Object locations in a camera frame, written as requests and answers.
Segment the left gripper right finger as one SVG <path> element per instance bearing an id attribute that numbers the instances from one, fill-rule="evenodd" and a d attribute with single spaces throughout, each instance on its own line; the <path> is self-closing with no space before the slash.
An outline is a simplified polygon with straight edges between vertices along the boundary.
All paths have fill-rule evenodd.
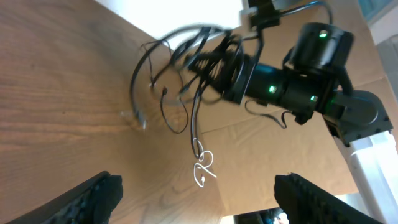
<path id="1" fill-rule="evenodd" d="M 275 176 L 274 197 L 290 223 L 379 223 L 294 173 Z"/>

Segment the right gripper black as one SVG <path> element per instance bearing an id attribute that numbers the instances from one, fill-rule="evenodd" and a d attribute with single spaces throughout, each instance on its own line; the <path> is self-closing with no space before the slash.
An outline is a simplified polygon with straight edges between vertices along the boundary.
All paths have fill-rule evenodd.
<path id="1" fill-rule="evenodd" d="M 249 55 L 227 52 L 199 54 L 188 66 L 218 93 L 222 99 L 240 105 L 258 59 Z"/>

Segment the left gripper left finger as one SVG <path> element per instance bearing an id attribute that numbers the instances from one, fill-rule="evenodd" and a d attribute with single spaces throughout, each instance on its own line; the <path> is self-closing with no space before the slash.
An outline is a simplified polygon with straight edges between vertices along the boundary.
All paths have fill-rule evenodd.
<path id="1" fill-rule="evenodd" d="M 7 224 L 107 224 L 122 197 L 122 177 L 102 171 Z"/>

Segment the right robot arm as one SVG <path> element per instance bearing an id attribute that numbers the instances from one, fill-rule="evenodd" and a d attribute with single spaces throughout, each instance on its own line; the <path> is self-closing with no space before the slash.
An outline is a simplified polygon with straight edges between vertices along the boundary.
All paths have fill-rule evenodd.
<path id="1" fill-rule="evenodd" d="M 274 196 L 291 223 L 396 223 L 397 151 L 382 101 L 355 90 L 345 69 L 353 35 L 331 24 L 307 23 L 282 68 L 259 63 L 225 37 L 210 52 L 189 55 L 188 69 L 223 100 L 249 97 L 304 124 L 320 113 L 368 210 L 363 214 L 298 174 L 277 175 Z"/>

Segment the cardboard panel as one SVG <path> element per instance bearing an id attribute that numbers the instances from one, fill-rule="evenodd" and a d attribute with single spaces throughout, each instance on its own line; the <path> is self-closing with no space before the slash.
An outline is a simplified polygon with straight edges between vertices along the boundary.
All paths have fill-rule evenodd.
<path id="1" fill-rule="evenodd" d="M 354 34 L 346 69 L 357 90 L 377 95 L 393 124 L 397 101 L 357 1 L 330 1 L 334 23 Z M 357 192 L 345 160 L 326 128 L 314 114 L 299 125 L 286 115 L 282 129 L 267 114 L 280 116 L 275 106 L 253 102 L 236 105 L 220 101 L 201 104 L 198 113 L 200 141 L 214 154 L 213 170 L 225 215 L 277 206 L 274 178 L 297 173 L 333 195 Z"/>

